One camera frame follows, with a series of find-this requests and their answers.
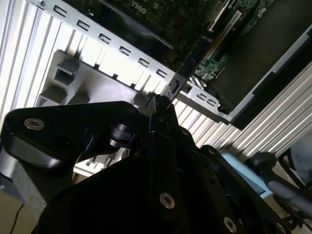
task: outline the dell logo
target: dell logo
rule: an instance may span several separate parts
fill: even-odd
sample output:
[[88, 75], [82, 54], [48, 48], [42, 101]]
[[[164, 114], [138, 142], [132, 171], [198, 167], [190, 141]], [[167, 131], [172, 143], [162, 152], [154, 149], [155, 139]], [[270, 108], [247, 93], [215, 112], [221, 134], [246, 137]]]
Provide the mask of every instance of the dell logo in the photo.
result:
[[132, 1], [132, 7], [134, 7], [136, 10], [138, 10], [139, 12], [145, 15], [146, 9], [143, 8], [141, 5], [139, 5], [137, 2]]

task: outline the bolt head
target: bolt head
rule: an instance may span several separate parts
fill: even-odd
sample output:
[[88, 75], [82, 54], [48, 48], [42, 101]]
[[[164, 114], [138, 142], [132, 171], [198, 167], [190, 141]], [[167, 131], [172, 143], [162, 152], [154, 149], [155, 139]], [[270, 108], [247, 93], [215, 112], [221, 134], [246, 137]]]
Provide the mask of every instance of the bolt head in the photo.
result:
[[159, 196], [160, 203], [168, 210], [172, 210], [175, 207], [175, 200], [169, 193], [162, 193]]
[[188, 136], [189, 132], [186, 129], [181, 127], [181, 131], [183, 132], [184, 135]]
[[212, 154], [212, 155], [215, 154], [215, 152], [214, 152], [212, 149], [210, 149], [210, 148], [208, 149], [208, 151], [209, 151], [209, 153]]
[[44, 123], [38, 118], [28, 118], [24, 121], [24, 126], [30, 130], [40, 131], [44, 128]]
[[226, 228], [231, 232], [231, 233], [236, 233], [237, 232], [237, 227], [233, 220], [231, 220], [229, 217], [224, 217], [223, 223], [226, 226]]

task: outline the computer component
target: computer component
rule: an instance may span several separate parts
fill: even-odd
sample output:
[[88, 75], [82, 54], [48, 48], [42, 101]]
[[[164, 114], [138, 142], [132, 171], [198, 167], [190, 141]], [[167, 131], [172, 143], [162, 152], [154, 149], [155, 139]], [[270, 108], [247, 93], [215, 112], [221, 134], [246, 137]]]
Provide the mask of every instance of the computer component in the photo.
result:
[[168, 84], [170, 99], [240, 129], [311, 61], [283, 82], [273, 78], [265, 101], [251, 104], [273, 82], [268, 74], [302, 49], [312, 22], [308, 0], [29, 2], [139, 63]]

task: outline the metal plate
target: metal plate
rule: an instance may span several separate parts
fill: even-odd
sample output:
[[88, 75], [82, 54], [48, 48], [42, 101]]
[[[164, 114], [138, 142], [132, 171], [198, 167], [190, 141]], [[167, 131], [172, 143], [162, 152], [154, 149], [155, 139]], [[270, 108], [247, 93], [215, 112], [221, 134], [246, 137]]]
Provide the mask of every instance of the metal plate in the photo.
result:
[[[152, 76], [143, 66], [128, 63], [124, 56], [74, 30], [26, 1], [10, 1], [9, 25], [2, 35], [0, 60], [0, 125], [13, 109], [33, 107], [43, 90], [53, 54], [62, 50], [86, 64], [145, 93], [160, 94], [166, 82]], [[312, 129], [312, 68], [297, 76], [245, 129], [217, 123], [183, 102], [175, 100], [179, 123], [188, 129], [197, 146], [217, 149], [231, 146], [245, 159], [257, 151], [279, 156]]]
[[80, 79], [78, 86], [72, 87], [62, 85], [54, 79], [58, 70], [57, 65], [66, 59], [71, 59], [70, 55], [62, 51], [56, 51], [51, 61], [50, 69], [47, 75], [46, 82], [43, 90], [49, 86], [60, 86], [67, 93], [67, 102], [78, 92], [84, 92], [88, 95], [90, 103], [94, 102], [109, 102], [109, 101], [126, 101], [132, 103], [134, 97], [138, 94], [137, 91], [127, 87], [118, 80], [95, 70], [93, 67], [80, 62], [79, 71], [77, 72], [76, 79]]
[[[175, 74], [166, 66], [162, 65], [152, 57], [141, 52], [133, 45], [127, 43], [123, 39], [119, 38], [115, 34], [95, 23], [90, 18], [86, 17], [75, 8], [71, 7], [61, 0], [28, 0], [28, 2], [35, 6], [38, 6], [53, 17], [66, 23], [67, 25], [85, 34], [86, 36], [96, 40], [102, 45], [108, 45], [110, 49], [118, 51], [123, 56], [126, 55], [124, 55], [123, 52], [120, 51], [120, 48], [127, 48], [129, 51], [131, 51], [131, 53], [126, 56], [129, 60], [135, 63], [139, 63], [141, 59], [148, 61], [149, 64], [145, 64], [145, 66], [151, 72], [151, 74], [159, 76], [159, 78], [165, 80], [167, 83], [169, 83], [169, 81]], [[108, 37], [110, 40], [104, 42], [100, 35], [105, 35], [105, 37]], [[159, 70], [165, 73], [162, 73], [162, 76], [160, 76], [158, 75]]]

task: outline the blue object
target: blue object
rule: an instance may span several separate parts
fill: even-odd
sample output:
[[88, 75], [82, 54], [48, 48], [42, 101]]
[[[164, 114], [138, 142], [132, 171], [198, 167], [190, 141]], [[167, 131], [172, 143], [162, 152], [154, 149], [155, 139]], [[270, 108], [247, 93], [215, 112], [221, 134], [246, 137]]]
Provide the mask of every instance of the blue object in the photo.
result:
[[265, 198], [272, 193], [263, 180], [236, 157], [230, 153], [221, 153], [221, 155], [237, 171], [237, 173], [246, 180], [260, 197]]

